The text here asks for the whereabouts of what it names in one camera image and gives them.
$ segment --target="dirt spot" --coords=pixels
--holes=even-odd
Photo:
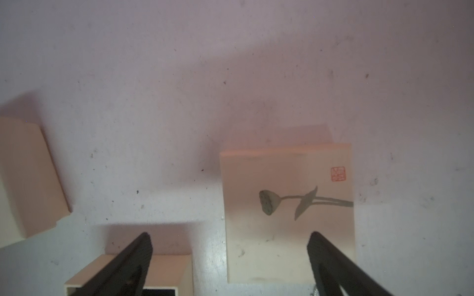
[[[370,182],[370,186],[375,186],[375,185],[377,185],[378,183],[379,183],[379,178],[375,178],[374,180],[372,180],[372,181]]]
[[[420,206],[425,209],[430,209],[433,207],[434,203],[435,203],[435,198],[433,196],[422,197],[420,201]]]
[[[272,239],[268,239],[265,242],[273,242],[275,240],[275,235],[272,236]]]

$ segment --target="hollow rectangular block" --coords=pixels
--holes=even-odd
[[[64,284],[69,296],[104,268],[116,255],[100,255]],[[191,255],[153,255],[145,278],[147,295],[192,296]]]
[[[38,125],[0,117],[0,248],[69,215]]]

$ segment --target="red square seal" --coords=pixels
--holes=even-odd
[[[346,168],[345,167],[334,167],[331,168],[331,181],[339,182],[346,180]]]

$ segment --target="beige block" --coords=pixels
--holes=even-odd
[[[0,117],[0,247],[53,228],[69,213],[39,126]]]
[[[84,267],[64,284],[65,295],[69,296],[82,287],[115,256],[101,255]],[[175,296],[192,296],[191,255],[153,255],[143,289],[174,290]]]
[[[229,283],[314,283],[313,231],[355,260],[349,144],[222,152],[220,165]]]

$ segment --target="painted card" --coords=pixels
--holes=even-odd
[[[355,261],[349,144],[221,152],[229,283],[314,283],[322,233]]]

